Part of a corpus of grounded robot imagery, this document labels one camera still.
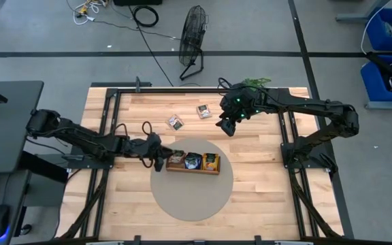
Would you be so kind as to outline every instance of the concrete floor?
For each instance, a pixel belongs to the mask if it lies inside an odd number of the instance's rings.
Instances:
[[[69,0],[72,6],[82,0]],[[372,1],[295,0],[308,52],[360,52],[363,24],[334,20],[337,13],[360,12]],[[164,0],[155,6],[160,21],[146,29],[180,37],[188,9],[200,4],[210,15],[204,50],[299,52],[287,0]],[[122,13],[129,11],[116,7]],[[111,8],[101,8],[97,20],[134,27],[132,20]],[[140,12],[140,18],[149,18]],[[177,51],[176,40],[146,35],[154,51]],[[370,43],[365,41],[365,49]],[[0,10],[0,52],[147,51],[140,34],[100,23],[76,26],[65,0],[6,0]],[[175,86],[184,69],[175,56],[157,57]],[[392,241],[392,111],[367,111],[368,100],[360,75],[361,58],[311,58],[321,99],[354,105],[360,134],[335,139],[333,148],[355,238]],[[19,57],[0,58],[0,81],[43,80],[39,108],[56,110],[80,122],[91,82],[131,82],[139,76],[153,86],[169,86],[152,57]],[[185,82],[216,86],[217,78],[239,82],[246,77],[271,77],[272,86],[309,87],[300,57],[207,56],[202,73]],[[42,142],[69,152],[55,140]],[[30,144],[33,153],[53,153]],[[56,226],[57,208],[32,208],[27,221],[31,234],[13,243],[47,240]]]

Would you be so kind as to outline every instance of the wooden table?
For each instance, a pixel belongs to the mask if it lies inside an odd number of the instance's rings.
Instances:
[[[99,130],[106,89],[90,88],[82,126]],[[307,88],[290,88],[290,92],[308,97]],[[231,161],[233,192],[223,209],[214,216],[199,222],[177,220],[155,202],[150,192],[151,169],[135,159],[117,158],[108,179],[100,240],[133,240],[135,235],[141,235],[143,240],[254,240],[255,235],[261,235],[263,240],[299,239],[289,176],[280,153],[282,136],[278,115],[253,116],[238,124],[235,135],[229,137],[214,125],[222,112],[220,100],[221,96],[216,93],[122,95],[118,123],[127,125],[131,138],[146,137],[142,123],[148,120],[165,146],[189,137],[209,140]],[[213,117],[199,119],[196,106],[203,104],[209,105]],[[185,123],[179,131],[172,131],[165,123],[172,114],[179,115]],[[295,117],[300,135],[317,130],[313,116],[295,114]],[[106,132],[110,130],[110,121]],[[292,141],[289,125],[287,129]],[[120,127],[117,134],[123,133],[124,129]],[[57,236],[69,228],[84,207],[90,173],[88,169],[82,170],[67,184]],[[336,232],[342,234],[328,173],[323,169],[308,169],[307,173],[316,209]],[[307,234],[311,235],[303,205],[302,210]]]

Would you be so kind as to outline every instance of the blue light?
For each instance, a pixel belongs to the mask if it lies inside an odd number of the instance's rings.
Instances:
[[[2,236],[0,237],[0,242],[4,242],[4,241],[7,239],[7,236],[8,236],[9,231],[10,231],[10,227],[7,227],[7,229],[5,230],[4,235],[2,235]]]

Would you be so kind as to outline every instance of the blue bin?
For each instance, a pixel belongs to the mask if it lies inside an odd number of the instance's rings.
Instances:
[[[392,37],[387,33],[384,21],[392,24],[392,9],[381,10],[370,21],[367,34],[375,50],[392,51]]]
[[[380,55],[379,57],[388,64],[392,64],[392,55]],[[361,69],[361,75],[370,101],[392,101],[392,92],[385,87],[377,65],[373,62],[364,65]]]

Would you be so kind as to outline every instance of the cable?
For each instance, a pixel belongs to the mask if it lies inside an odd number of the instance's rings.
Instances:
[[[152,22],[152,23],[150,23],[150,24],[144,24],[144,23],[140,22],[140,21],[137,19],[137,17],[135,17],[135,16],[136,16],[137,13],[139,12],[139,10],[142,10],[142,9],[151,11],[151,12],[155,15],[155,21]],[[137,7],[134,8],[134,11],[131,10],[131,13],[132,13],[132,15],[133,15],[134,21],[137,23],[137,26],[142,26],[142,27],[153,27],[153,26],[155,26],[155,25],[158,23],[158,21],[159,21],[159,16],[158,16],[157,11],[155,11],[153,8],[151,8],[151,7],[147,6],[147,5],[137,6]]]
[[[130,19],[130,20],[133,20],[132,17],[127,16],[126,14],[122,14],[122,13],[120,13],[119,11],[117,11],[117,10],[113,7],[113,6],[114,6],[114,3],[112,3],[111,6],[112,6],[112,9],[113,9],[117,14],[120,14],[121,16],[124,16],[124,17],[126,17],[126,18],[128,18],[128,19]],[[124,28],[124,27],[120,27],[120,26],[117,26],[117,25],[115,25],[115,24],[111,24],[111,23],[108,23],[108,22],[106,22],[106,23],[104,23],[104,24],[114,25],[115,27],[118,27],[118,28]],[[132,28],[129,28],[129,27],[128,27],[128,29],[130,29],[130,30],[132,30],[132,31],[138,31],[137,29],[132,29]],[[158,35],[158,36],[161,36],[161,37],[167,37],[167,38],[174,39],[174,40],[180,40],[180,39],[177,38],[177,37],[172,37],[172,36],[169,36],[169,35],[164,35],[164,34],[160,34],[160,33],[154,33],[154,32],[145,31],[145,30],[142,30],[142,31],[143,31],[143,33],[146,33],[146,34]]]
[[[126,126],[125,123],[120,123],[119,125],[117,125],[113,130],[110,131],[109,134],[111,134],[111,133],[115,134],[116,130],[117,130],[119,127],[121,127],[121,126],[123,126],[123,127],[125,128],[125,136],[128,137],[128,130],[127,130],[127,126]]]
[[[149,133],[147,133],[145,130],[144,130],[144,125],[149,125]],[[143,122],[143,124],[142,124],[142,131],[143,131],[143,133],[144,134],[146,134],[147,136],[149,136],[151,133],[152,133],[152,125],[150,124],[150,122],[148,122],[148,121],[145,121],[145,122]]]
[[[71,7],[72,15],[73,15],[73,22],[74,22],[76,25],[84,25],[84,24],[86,24],[88,21],[94,21],[94,18],[88,16],[87,14],[81,14],[81,13],[77,12],[76,10],[79,9],[80,7],[87,7],[87,9],[92,9],[92,11],[93,11],[95,14],[98,14],[98,13],[99,13],[98,5],[102,5],[102,4],[90,2],[90,3],[88,3],[88,6],[86,6],[86,2],[84,2],[83,4],[80,4],[79,6],[77,6],[74,10],[72,10],[72,7]],[[87,19],[86,19],[84,22],[76,22],[75,13],[80,14],[81,16],[85,16]]]
[[[73,174],[71,174],[71,175],[68,177],[66,183],[68,183],[69,180],[71,180],[71,178],[72,178],[74,175],[78,174],[79,171],[81,171],[81,169],[77,169]]]
[[[3,194],[3,201],[1,202],[1,204],[4,204],[4,201],[5,201],[5,193],[7,192],[8,180],[10,179],[10,176],[11,176],[11,175],[12,175],[12,173],[8,174],[7,180],[5,181],[4,194]]]
[[[77,169],[73,174],[71,174],[69,177],[68,177],[68,179],[67,179],[67,181],[66,181],[66,184],[69,182],[69,180],[74,176],[74,175],[76,175],[79,171],[81,171],[81,169]],[[57,219],[57,224],[56,224],[56,227],[55,227],[55,231],[54,231],[54,235],[52,235],[52,237],[51,237],[51,239],[50,240],[53,240],[54,238],[55,238],[55,236],[57,235],[57,231],[59,230],[59,226],[60,226],[60,218],[61,218],[61,215],[60,215],[60,213],[61,213],[61,206],[62,206],[63,204],[61,204],[60,205],[60,208],[59,208],[59,213],[58,213],[58,219]]]
[[[73,8],[70,6],[69,0],[66,0],[66,3],[67,3],[67,6],[69,7],[69,9],[71,9],[73,13],[78,13],[75,9],[73,9]],[[111,6],[112,6],[112,9],[113,9],[116,13],[118,13],[118,14],[120,14],[121,16],[124,16],[124,17],[129,18],[129,19],[132,20],[131,17],[129,17],[129,16],[127,16],[127,15],[125,15],[125,14],[122,14],[122,13],[120,13],[119,11],[117,11],[117,10],[113,7],[113,4],[111,4]],[[177,37],[172,37],[172,36],[169,36],[169,35],[164,35],[164,34],[160,34],[160,33],[154,33],[154,32],[150,32],[150,31],[144,31],[144,30],[141,30],[141,29],[134,29],[134,28],[131,28],[131,27],[126,27],[126,26],[118,26],[117,24],[109,23],[109,22],[102,21],[102,20],[101,20],[101,21],[98,21],[98,20],[95,20],[95,19],[94,19],[92,22],[103,23],[103,24],[107,24],[107,25],[112,25],[112,26],[117,27],[117,28],[124,28],[124,29],[128,29],[128,30],[131,30],[131,31],[142,31],[143,33],[146,33],[146,34],[158,35],[158,36],[161,36],[161,37],[167,37],[167,38],[174,39],[174,40],[180,40],[180,39],[177,38]]]
[[[142,161],[143,166],[144,166],[145,168],[151,168],[152,165],[154,165],[154,161],[153,161],[153,160],[150,160],[150,165],[147,165],[147,164],[144,162],[144,159],[143,159],[143,158],[140,158],[140,160]]]
[[[180,86],[186,86],[186,85],[189,85],[189,84],[193,84],[193,85],[196,85],[196,86],[201,86],[201,85],[199,85],[199,84],[197,84],[197,83],[194,83],[194,82],[189,82],[189,83],[186,83],[186,84],[181,84]]]
[[[135,18],[134,13],[133,13],[133,10],[131,9],[131,6],[128,5],[128,8],[129,8],[129,10],[131,11],[131,14],[133,15],[133,18]],[[140,34],[141,34],[142,37],[143,37],[143,41],[144,41],[144,43],[146,44],[146,47],[148,47],[150,54],[151,54],[152,57],[154,58],[155,62],[157,62],[158,67],[160,67],[160,69],[161,69],[161,71],[163,72],[164,76],[167,78],[167,81],[170,83],[170,86],[174,86],[174,85],[172,84],[172,82],[170,82],[169,77],[167,76],[167,74],[165,73],[165,71],[163,70],[163,68],[161,67],[161,65],[160,65],[160,63],[158,62],[157,58],[155,58],[154,53],[153,53],[152,50],[150,49],[149,44],[148,44],[148,42],[146,41],[146,38],[145,38],[144,35],[143,35],[143,31],[140,29],[139,23],[138,23],[138,22],[135,22],[135,23],[137,24],[137,28],[139,29]]]
[[[126,15],[126,14],[120,13],[119,11],[117,11],[117,10],[113,7],[113,6],[114,6],[114,1],[112,1],[112,4],[110,4],[110,5],[112,6],[112,9],[113,9],[116,13],[118,13],[118,14],[120,14],[121,16],[124,16],[124,17],[126,17],[126,18],[132,20],[132,17],[130,17],[130,16]]]
[[[370,25],[370,23],[371,23],[371,21],[373,20],[373,18],[374,18],[381,10],[383,10],[390,2],[391,2],[391,1],[389,1],[389,2],[386,3],[384,6],[382,6],[382,7],[381,7],[378,11],[376,11],[376,13],[374,13],[373,16],[368,20],[368,22],[367,22],[367,24],[366,24],[366,26],[365,26],[364,32],[362,33],[362,40],[361,40],[361,50],[362,50],[362,52],[363,52],[364,54],[367,54],[367,53],[364,51],[363,45],[364,45],[364,38],[365,38],[365,33],[367,32],[368,25]]]
[[[64,146],[64,147],[69,147],[67,144],[64,144],[61,140],[59,140],[59,139],[57,139],[57,138],[55,138],[62,146]]]
[[[61,151],[61,150],[59,150],[59,149],[57,149],[57,148],[55,148],[55,147],[47,146],[47,145],[45,145],[45,144],[40,144],[40,143],[34,142],[34,141],[30,140],[29,138],[25,138],[25,139],[26,139],[28,142],[32,143],[32,144],[35,144],[35,145],[38,145],[38,146],[43,146],[43,147],[47,147],[47,148],[49,148],[49,149],[56,150],[56,151],[58,151],[58,152],[61,153],[61,154],[66,154],[66,153],[64,153],[63,151]]]

